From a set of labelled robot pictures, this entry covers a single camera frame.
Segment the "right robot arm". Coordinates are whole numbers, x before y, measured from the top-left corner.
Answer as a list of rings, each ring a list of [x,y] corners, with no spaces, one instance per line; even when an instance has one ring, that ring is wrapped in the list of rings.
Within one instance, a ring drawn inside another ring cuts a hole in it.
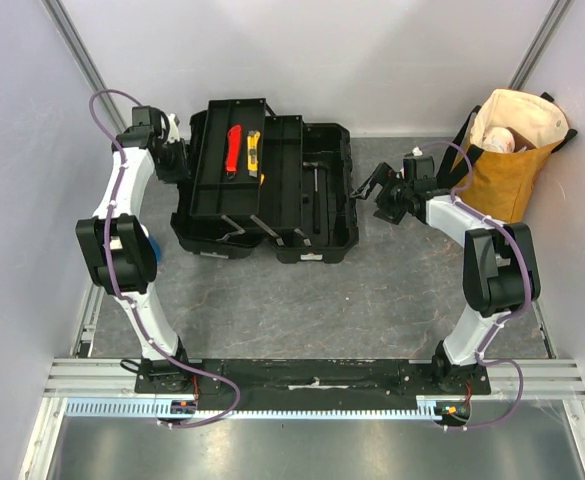
[[[374,195],[376,217],[397,224],[411,215],[463,249],[466,305],[453,331],[437,346],[429,371],[437,391],[453,393],[487,366],[488,346],[540,293],[531,230],[524,223],[495,220],[440,187],[429,156],[408,155],[400,171],[378,164],[350,196],[365,200],[375,188],[380,190]]]

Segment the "blue tape roll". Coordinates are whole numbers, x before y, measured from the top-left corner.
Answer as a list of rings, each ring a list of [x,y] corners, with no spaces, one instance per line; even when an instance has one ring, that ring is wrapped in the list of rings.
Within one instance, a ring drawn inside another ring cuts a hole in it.
[[[156,258],[156,263],[160,264],[161,260],[162,260],[162,249],[159,245],[159,243],[157,242],[157,240],[155,239],[154,236],[152,236],[148,230],[148,228],[145,225],[142,225],[142,230],[144,232],[144,234],[146,235],[152,249],[153,252],[155,254],[155,258]]]

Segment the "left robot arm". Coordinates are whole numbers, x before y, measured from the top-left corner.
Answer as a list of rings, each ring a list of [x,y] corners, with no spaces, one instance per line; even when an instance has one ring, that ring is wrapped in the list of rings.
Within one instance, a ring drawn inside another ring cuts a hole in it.
[[[159,253],[139,219],[152,175],[185,167],[178,121],[151,106],[135,106],[132,123],[112,144],[112,171],[98,207],[75,227],[92,282],[122,307],[141,346],[139,360],[122,360],[141,394],[184,393],[193,385],[182,341],[169,325],[154,282]]]

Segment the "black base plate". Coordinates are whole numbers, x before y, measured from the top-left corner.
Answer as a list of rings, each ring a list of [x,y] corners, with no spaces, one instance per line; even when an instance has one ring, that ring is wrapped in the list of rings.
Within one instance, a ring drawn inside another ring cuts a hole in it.
[[[180,368],[167,360],[124,359],[120,366],[136,376],[137,393],[233,394],[234,382],[243,399],[250,391],[349,390],[400,395],[491,393],[487,368],[478,364],[448,367],[443,361],[399,359],[204,359]]]

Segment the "black plastic toolbox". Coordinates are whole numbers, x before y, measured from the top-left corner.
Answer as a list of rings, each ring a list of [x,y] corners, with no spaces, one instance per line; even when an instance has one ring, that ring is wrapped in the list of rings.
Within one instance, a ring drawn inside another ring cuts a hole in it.
[[[243,130],[238,172],[225,175],[226,135]],[[258,130],[258,177],[247,169],[247,135]],[[212,100],[190,119],[190,179],[177,185],[170,225],[193,254],[243,259],[263,242],[278,261],[341,262],[358,243],[349,131],[338,123],[307,123],[277,115],[263,98]],[[319,171],[321,232],[313,233],[313,171]],[[265,174],[259,186],[260,174]]]

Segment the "red handled pliers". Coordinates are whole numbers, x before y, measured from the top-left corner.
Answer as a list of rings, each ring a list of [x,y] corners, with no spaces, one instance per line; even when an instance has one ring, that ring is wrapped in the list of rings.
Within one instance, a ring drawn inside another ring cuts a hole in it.
[[[238,172],[238,161],[241,151],[243,130],[240,124],[233,125],[226,135],[225,175],[233,179]]]

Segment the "hammer with metal shaft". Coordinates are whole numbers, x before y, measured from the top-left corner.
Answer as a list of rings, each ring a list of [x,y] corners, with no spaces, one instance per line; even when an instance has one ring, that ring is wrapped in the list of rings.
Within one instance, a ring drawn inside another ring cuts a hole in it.
[[[327,170],[328,167],[322,162],[304,162],[303,168],[313,171],[313,233],[319,234],[321,232],[319,171]]]

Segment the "yellow utility knife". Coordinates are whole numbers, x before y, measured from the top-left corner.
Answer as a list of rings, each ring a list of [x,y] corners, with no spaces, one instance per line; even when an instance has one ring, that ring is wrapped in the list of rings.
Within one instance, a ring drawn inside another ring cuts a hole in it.
[[[250,130],[247,135],[247,169],[252,178],[258,177],[258,144],[261,132]]]

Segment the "aluminium frame rail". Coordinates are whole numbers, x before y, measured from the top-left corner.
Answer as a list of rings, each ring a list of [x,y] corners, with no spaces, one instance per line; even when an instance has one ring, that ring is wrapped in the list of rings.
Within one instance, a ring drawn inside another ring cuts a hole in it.
[[[207,376],[185,373],[149,377],[118,359],[57,359],[44,392],[48,396],[133,397],[214,394],[232,380],[242,392],[295,390],[371,390],[385,395],[499,400],[584,399],[585,385],[573,360],[524,359],[514,365],[477,367],[436,383],[431,366],[416,360],[205,359],[197,366]]]

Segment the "yellow canvas tote bag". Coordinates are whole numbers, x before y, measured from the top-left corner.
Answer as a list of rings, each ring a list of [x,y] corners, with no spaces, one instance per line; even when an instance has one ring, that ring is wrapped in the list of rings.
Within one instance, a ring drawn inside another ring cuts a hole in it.
[[[482,213],[519,222],[548,159],[577,134],[549,93],[496,89],[447,148],[437,184]]]

